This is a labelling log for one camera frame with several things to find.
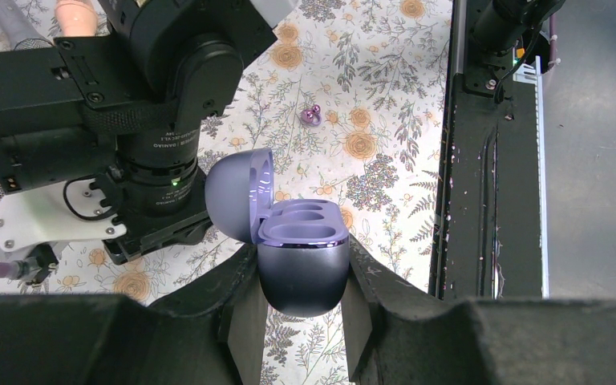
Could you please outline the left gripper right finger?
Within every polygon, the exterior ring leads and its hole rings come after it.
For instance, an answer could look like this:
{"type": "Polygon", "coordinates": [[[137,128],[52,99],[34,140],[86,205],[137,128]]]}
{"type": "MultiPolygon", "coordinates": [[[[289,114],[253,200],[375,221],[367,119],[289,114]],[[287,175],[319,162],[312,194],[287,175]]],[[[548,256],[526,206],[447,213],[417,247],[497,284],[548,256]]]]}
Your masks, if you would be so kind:
{"type": "Polygon", "coordinates": [[[616,301],[444,302],[352,239],[341,301],[357,384],[616,384],[616,301]]]}

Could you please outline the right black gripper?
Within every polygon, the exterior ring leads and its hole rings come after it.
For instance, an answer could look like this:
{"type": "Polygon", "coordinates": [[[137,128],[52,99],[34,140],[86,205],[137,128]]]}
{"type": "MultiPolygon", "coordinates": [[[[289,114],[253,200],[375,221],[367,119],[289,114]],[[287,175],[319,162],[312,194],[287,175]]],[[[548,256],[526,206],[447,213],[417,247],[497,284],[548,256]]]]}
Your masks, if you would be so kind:
{"type": "Polygon", "coordinates": [[[122,265],[173,245],[196,245],[212,226],[205,205],[205,173],[194,170],[176,185],[149,186],[126,181],[110,190],[103,178],[103,191],[118,209],[112,220],[126,233],[103,239],[111,260],[122,265]]]}

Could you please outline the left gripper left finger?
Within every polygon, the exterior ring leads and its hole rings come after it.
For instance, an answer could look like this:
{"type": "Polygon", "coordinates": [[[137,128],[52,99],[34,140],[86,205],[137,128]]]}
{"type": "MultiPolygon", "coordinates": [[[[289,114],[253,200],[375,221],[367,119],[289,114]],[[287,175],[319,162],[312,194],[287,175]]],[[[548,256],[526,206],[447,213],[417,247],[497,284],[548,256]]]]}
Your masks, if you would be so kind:
{"type": "Polygon", "coordinates": [[[0,295],[0,384],[257,384],[266,314],[253,245],[149,306],[0,295]]]}

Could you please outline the blue-grey earbud case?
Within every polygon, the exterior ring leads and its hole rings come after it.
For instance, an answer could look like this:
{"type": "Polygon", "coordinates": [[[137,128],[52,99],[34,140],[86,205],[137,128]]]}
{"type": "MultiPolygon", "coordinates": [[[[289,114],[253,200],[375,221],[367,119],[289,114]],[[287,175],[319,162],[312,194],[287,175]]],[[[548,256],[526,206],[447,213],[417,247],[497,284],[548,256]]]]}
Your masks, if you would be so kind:
{"type": "Polygon", "coordinates": [[[205,203],[225,236],[255,245],[261,287],[277,311],[312,318],[334,309],[347,285],[350,233],[340,208],[319,199],[274,199],[274,158],[268,148],[216,162],[205,203]]]}

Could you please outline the purple earbuds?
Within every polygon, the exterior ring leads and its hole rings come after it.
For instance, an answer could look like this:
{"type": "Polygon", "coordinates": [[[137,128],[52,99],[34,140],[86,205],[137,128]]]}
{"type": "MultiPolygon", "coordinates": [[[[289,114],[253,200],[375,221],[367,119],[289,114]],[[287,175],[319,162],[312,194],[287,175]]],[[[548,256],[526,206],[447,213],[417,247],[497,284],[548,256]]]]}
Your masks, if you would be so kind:
{"type": "Polygon", "coordinates": [[[322,123],[321,110],[318,104],[314,104],[312,107],[302,110],[299,118],[303,124],[317,127],[322,123]]]}

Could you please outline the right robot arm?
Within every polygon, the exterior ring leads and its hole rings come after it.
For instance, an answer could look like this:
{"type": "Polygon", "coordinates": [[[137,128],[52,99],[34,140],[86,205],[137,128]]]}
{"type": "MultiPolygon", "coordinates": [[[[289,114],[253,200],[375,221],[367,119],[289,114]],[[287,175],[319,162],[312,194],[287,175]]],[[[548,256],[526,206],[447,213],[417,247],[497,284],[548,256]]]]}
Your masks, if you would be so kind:
{"type": "Polygon", "coordinates": [[[104,1],[109,34],[0,52],[0,252],[100,240],[118,265],[211,227],[197,161],[294,1],[104,1]]]}

